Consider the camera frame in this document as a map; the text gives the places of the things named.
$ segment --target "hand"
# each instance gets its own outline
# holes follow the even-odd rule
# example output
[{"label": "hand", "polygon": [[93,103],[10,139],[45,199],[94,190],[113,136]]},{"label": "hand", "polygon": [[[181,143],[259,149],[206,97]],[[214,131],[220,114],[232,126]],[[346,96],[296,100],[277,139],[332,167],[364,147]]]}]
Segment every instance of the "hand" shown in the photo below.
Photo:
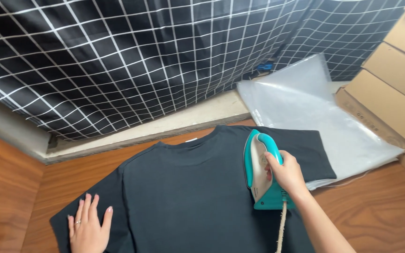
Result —
[{"label": "hand", "polygon": [[308,192],[306,183],[302,177],[301,168],[296,158],[287,151],[280,150],[279,152],[284,160],[282,165],[279,164],[270,152],[265,152],[264,155],[268,162],[265,170],[270,171],[270,168],[273,170],[276,181],[289,193],[291,198]]},{"label": "hand", "polygon": [[106,249],[107,243],[109,243],[113,209],[112,207],[107,208],[103,225],[100,226],[96,210],[98,201],[98,194],[94,195],[92,203],[91,195],[87,193],[85,201],[79,200],[79,208],[76,213],[76,222],[78,223],[75,223],[73,216],[68,217],[71,252],[103,253]]}]

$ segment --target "wooden surface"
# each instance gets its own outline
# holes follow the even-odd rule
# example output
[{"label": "wooden surface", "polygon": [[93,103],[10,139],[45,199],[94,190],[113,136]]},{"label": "wooden surface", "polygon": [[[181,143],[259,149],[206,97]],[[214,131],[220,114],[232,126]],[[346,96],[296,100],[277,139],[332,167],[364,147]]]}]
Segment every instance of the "wooden surface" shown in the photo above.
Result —
[{"label": "wooden surface", "polygon": [[[252,120],[236,123],[254,125]],[[212,129],[162,140],[179,144]],[[113,171],[155,142],[100,153],[46,167],[23,245],[23,253],[57,253],[49,219]],[[313,192],[340,232],[359,253],[405,253],[405,169],[398,163],[364,178]]]},{"label": "wooden surface", "polygon": [[0,140],[0,253],[20,252],[44,168]]}]

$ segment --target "grid curtain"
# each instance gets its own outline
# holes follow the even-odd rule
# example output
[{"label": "grid curtain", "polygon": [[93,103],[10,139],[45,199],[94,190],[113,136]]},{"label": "grid curtain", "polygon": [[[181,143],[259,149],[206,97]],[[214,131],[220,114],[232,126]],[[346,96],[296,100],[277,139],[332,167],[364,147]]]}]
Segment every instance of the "grid curtain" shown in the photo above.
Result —
[{"label": "grid curtain", "polygon": [[0,0],[0,102],[67,141],[133,127],[325,52],[351,79],[405,0]]}]

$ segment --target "left hand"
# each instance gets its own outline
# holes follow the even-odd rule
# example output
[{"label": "left hand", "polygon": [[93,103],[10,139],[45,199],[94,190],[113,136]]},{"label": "left hand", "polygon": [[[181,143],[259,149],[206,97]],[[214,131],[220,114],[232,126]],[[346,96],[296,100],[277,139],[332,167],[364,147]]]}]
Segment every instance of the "left hand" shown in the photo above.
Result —
[{"label": "left hand", "polygon": [[79,208],[76,213],[77,223],[73,216],[68,217],[72,253],[103,253],[106,249],[107,243],[109,243],[113,208],[107,208],[103,225],[100,226],[96,210],[98,201],[98,194],[94,195],[92,203],[91,195],[87,193],[85,201],[79,200]]}]

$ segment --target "clothes iron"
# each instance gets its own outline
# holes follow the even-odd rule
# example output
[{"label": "clothes iron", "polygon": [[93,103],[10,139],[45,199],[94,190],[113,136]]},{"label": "clothes iron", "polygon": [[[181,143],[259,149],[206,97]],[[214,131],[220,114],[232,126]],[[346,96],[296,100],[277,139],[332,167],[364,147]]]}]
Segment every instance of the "clothes iron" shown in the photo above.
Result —
[{"label": "clothes iron", "polygon": [[271,171],[271,180],[266,177],[267,161],[264,152],[268,151],[283,163],[279,149],[273,138],[258,130],[252,130],[245,145],[244,168],[246,184],[251,189],[257,210],[282,210],[284,201],[287,208],[294,208],[295,204],[290,199],[287,192],[281,188]]}]

